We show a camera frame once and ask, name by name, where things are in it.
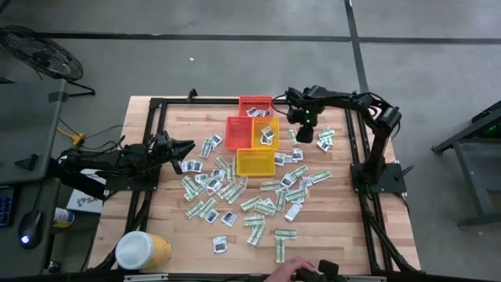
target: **yellow basket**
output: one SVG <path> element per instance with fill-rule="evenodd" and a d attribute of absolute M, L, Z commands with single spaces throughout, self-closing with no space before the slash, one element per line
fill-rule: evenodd
<path fill-rule="evenodd" d="M 243 176 L 275 175 L 275 151 L 273 149 L 238 149 L 236 174 Z"/>
<path fill-rule="evenodd" d="M 271 127 L 273 133 L 273 143 L 271 146 L 261 144 L 261 137 L 263 136 L 263 132 L 261 131 L 263 128 Z M 253 149 L 279 149 L 279 119 L 277 117 L 254 117 L 252 119 L 252 148 Z"/>

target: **metal stand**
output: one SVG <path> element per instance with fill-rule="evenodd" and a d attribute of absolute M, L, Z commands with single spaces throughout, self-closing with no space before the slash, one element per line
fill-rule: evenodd
<path fill-rule="evenodd" d="M 501 144 L 501 140 L 475 138 L 501 122 L 501 107 L 482 118 L 475 118 L 475 120 L 477 121 L 468 128 L 431 148 L 437 155 L 442 155 L 447 149 L 454 149 L 471 198 L 474 201 L 475 210 L 478 215 L 459 221 L 457 223 L 459 228 L 501 222 L 501 212 L 496 210 L 489 195 L 489 191 L 499 192 L 499 189 L 496 189 L 497 183 L 499 183 L 496 177 L 496 169 L 499 169 L 501 166 L 501 159 L 498 158 L 499 155 L 496 152 L 499 152 L 497 149 L 501 149 L 501 146 L 495 147 L 495 145 Z M 472 145 L 478 146 L 477 150 L 488 150 L 489 146 L 493 146 L 492 154 L 487 152 L 484 154 L 482 160 L 477 162 L 469 160 L 466 157 L 467 150 L 465 149 L 467 146 Z"/>
<path fill-rule="evenodd" d="M 83 89 L 87 89 L 88 92 L 82 92 L 82 93 L 76 93 L 76 94 L 70 94 L 69 96 L 70 97 L 78 97 L 78 96 L 95 96 L 96 95 L 96 91 L 88 86 L 85 86 L 85 85 L 81 85 L 77 82 L 73 82 L 73 81 L 68 81 L 69 84 L 71 85 L 75 85 L 75 86 L 78 86 L 80 88 L 83 88 Z"/>

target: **red basket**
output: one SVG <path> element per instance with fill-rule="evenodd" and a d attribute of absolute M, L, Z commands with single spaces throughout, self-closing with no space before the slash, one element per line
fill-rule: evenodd
<path fill-rule="evenodd" d="M 252 148 L 252 117 L 226 119 L 225 147 L 228 150 Z"/>
<path fill-rule="evenodd" d="M 238 101 L 238 115 L 247 116 L 247 110 L 255 107 L 258 110 L 269 110 L 269 116 L 273 116 L 271 96 L 241 96 Z"/>

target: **plastic basket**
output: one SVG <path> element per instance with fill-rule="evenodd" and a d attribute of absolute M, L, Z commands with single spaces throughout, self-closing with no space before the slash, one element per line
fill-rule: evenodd
<path fill-rule="evenodd" d="M 273 116 L 271 96 L 241 96 L 238 100 L 238 115 L 241 117 L 247 116 L 247 110 L 255 107 L 258 110 L 268 110 L 269 116 Z"/>
<path fill-rule="evenodd" d="M 252 148 L 252 117 L 226 119 L 225 147 L 228 150 Z"/>
<path fill-rule="evenodd" d="M 243 176 L 275 175 L 275 151 L 272 149 L 238 149 L 236 174 Z"/>
<path fill-rule="evenodd" d="M 271 127 L 275 135 L 273 136 L 272 145 L 261 144 L 261 137 L 263 128 Z M 252 148 L 253 149 L 279 149 L 280 139 L 279 119 L 277 117 L 254 117 L 252 118 Z"/>

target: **yellow cup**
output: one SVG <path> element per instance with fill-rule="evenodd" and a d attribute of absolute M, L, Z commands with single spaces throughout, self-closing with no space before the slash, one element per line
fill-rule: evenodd
<path fill-rule="evenodd" d="M 125 234 L 117 244 L 115 258 L 124 269 L 161 266 L 171 257 L 171 244 L 161 236 L 143 231 Z"/>

